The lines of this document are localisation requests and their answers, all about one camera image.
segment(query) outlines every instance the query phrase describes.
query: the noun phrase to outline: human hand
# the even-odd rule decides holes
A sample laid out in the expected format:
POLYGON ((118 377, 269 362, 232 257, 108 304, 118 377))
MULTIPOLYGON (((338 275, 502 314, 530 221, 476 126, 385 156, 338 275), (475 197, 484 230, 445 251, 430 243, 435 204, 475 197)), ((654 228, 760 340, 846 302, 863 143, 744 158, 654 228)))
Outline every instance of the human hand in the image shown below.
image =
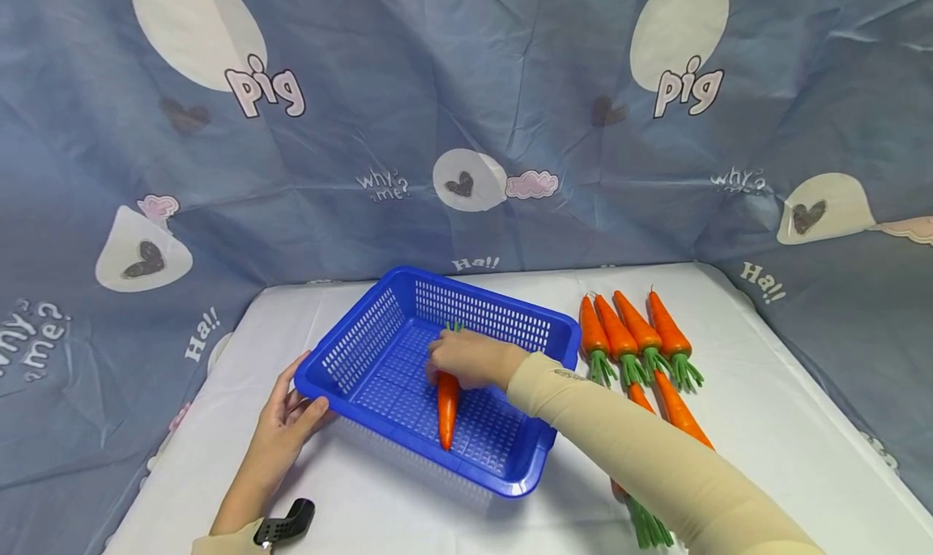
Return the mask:
POLYGON ((259 412, 256 431, 240 470, 217 512, 211 535, 228 535, 262 517, 302 446, 330 420, 326 397, 314 401, 289 390, 302 353, 275 381, 269 401, 259 412))
POLYGON ((296 389, 289 390, 297 367, 307 356, 303 352, 276 379, 269 401, 259 412, 256 431, 241 467, 254 480, 271 487, 272 492, 295 463, 302 446, 324 425, 329 413, 326 397, 311 400, 296 389))
POLYGON ((491 339, 471 330, 443 330, 428 346, 431 353, 424 372, 437 383, 437 371, 453 375, 461 388, 479 389, 495 384, 503 391, 528 352, 514 344, 491 339))

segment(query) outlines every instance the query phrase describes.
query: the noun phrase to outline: black strap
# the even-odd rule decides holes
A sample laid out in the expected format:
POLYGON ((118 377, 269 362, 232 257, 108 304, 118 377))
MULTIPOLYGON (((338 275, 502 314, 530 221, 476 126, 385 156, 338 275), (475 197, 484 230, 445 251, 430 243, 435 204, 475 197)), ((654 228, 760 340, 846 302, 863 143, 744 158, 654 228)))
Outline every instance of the black strap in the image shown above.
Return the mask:
POLYGON ((300 498, 292 503, 288 517, 284 519, 265 519, 259 525, 253 542, 259 547, 268 548, 279 541, 294 539, 304 535, 314 519, 314 502, 300 498))

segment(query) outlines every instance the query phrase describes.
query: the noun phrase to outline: toy carrot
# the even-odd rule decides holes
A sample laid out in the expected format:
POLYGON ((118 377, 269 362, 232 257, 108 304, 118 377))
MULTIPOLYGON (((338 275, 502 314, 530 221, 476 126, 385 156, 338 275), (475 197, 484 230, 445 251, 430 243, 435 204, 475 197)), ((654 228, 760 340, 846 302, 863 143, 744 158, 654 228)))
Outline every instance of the toy carrot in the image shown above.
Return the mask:
POLYGON ((651 382, 651 376, 655 371, 658 370, 659 366, 663 366, 667 372, 671 372, 671 366, 668 365, 667 359, 664 358, 661 350, 662 346, 661 336, 658 335, 658 332, 651 327, 651 324, 638 313, 636 307, 632 305, 632 302, 622 295, 622 292, 615 290, 612 295, 612 301, 616 303, 616 308, 619 309, 619 314, 622 317, 622 320, 625 321, 625 327, 628 328, 628 332, 632 333, 636 342, 638 342, 638 350, 642 355, 642 358, 645 360, 645 369, 647 369, 647 381, 651 382))
POLYGON ((636 357, 638 344, 634 336, 628 332, 628 328, 622 323, 619 315, 616 314, 611 305, 606 302, 606 298, 597 294, 595 299, 596 314, 599 314, 599 320, 602 322, 603 329, 606 330, 606 336, 609 339, 610 358, 615 359, 616 363, 621 365, 625 386, 649 381, 645 370, 636 357))
POLYGON ((654 372, 654 377, 658 382, 658 390, 661 391, 661 400, 664 402, 664 412, 667 414, 667 420, 671 422, 671 425, 687 433, 688 436, 693 437, 700 443, 705 444, 712 451, 716 451, 716 448, 713 447, 709 438, 706 437, 706 433, 701 430, 700 425, 697 424, 696 419, 693 418, 693 414, 690 413, 687 404, 684 403, 680 394, 677 393, 674 385, 668 381, 667 376, 664 375, 663 372, 656 370, 654 372))
MULTIPOLYGON (((649 410, 649 412, 654 413, 654 408, 652 408, 651 403, 647 401, 645 391, 640 384, 632 383, 628 385, 628 399, 631 399, 644 409, 649 410)), ((618 483, 613 481, 613 485, 616 492, 623 492, 618 483)), ((632 518, 634 525, 636 525, 636 537, 638 538, 639 548, 649 549, 652 547, 659 547, 661 544, 667 545, 667 547, 673 547, 674 539, 671 538, 671 532, 667 530, 667 527, 664 526, 661 519, 658 519, 654 514, 647 511, 631 494, 626 494, 625 502, 628 506, 628 516, 632 518)))
POLYGON ((681 389, 687 389, 688 391, 695 391, 696 387, 702 387, 704 378, 689 360, 690 354, 693 353, 693 347, 690 346, 687 336, 677 327, 670 312, 667 311, 667 308, 664 308, 661 297, 654 291, 654 288, 651 289, 649 296, 647 296, 647 311, 649 311, 649 317, 651 323, 654 324, 654 329, 661 336, 661 353, 667 357, 671 363, 671 368, 674 370, 671 373, 674 382, 681 389))
POLYGON ((619 377, 616 376, 612 365, 609 365, 609 339, 599 323, 589 296, 584 296, 581 301, 581 329, 583 352, 590 360, 590 378, 608 387, 613 378, 619 377))
MULTIPOLYGON (((460 326, 454 323, 454 332, 460 326)), ((460 382, 449 373, 437 372, 437 432, 441 435, 441 446, 450 451, 454 444, 454 429, 457 424, 457 402, 460 400, 460 382)))

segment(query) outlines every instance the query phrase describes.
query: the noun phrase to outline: arm sleeve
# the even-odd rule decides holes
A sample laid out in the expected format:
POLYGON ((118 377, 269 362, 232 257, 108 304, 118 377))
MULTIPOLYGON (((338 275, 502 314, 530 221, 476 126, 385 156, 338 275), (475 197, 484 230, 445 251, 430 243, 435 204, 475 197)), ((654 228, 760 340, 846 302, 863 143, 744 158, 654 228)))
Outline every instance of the arm sleeve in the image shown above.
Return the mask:
POLYGON ((258 544, 253 543, 253 536, 262 524, 262 519, 247 524, 232 535, 203 536, 191 547, 191 555, 268 555, 258 544))
POLYGON ((544 354, 532 354, 519 366, 508 397, 593 459, 693 555, 823 553, 716 452, 544 354))

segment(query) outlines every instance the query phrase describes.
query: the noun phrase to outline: pink cloud print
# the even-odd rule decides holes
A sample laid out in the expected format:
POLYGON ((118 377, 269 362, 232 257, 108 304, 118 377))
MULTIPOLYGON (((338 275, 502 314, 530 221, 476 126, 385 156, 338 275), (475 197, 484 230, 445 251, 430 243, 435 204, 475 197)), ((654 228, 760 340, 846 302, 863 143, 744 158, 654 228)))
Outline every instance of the pink cloud print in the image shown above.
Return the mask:
POLYGON ((547 170, 527 170, 521 176, 512 176, 505 182, 505 195, 512 199, 545 199, 560 186, 557 176, 547 170))
POLYGON ((158 195, 155 194, 147 194, 146 198, 137 200, 136 205, 149 221, 158 224, 166 231, 169 230, 166 222, 169 220, 169 217, 178 212, 180 206, 178 200, 174 197, 168 197, 167 195, 166 197, 158 197, 158 195))

